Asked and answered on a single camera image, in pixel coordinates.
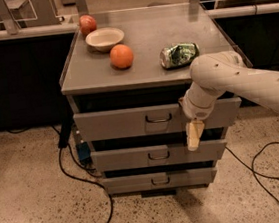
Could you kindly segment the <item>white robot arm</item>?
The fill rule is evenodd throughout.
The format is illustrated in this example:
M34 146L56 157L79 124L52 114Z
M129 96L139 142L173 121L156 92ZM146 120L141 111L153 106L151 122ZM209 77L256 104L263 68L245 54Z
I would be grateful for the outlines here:
M206 120L226 92L279 113L279 71L248 68L234 51L200 55L189 73L192 83L179 101L191 121Z

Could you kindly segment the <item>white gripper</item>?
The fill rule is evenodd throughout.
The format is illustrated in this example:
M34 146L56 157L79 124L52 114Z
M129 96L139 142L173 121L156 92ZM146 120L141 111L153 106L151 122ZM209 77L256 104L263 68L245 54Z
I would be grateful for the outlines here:
M193 82L183 97L178 100L183 113L191 120L185 126L189 151L195 151L199 147L205 128L202 120L210 116L215 108L215 102L224 93L224 90L206 89Z

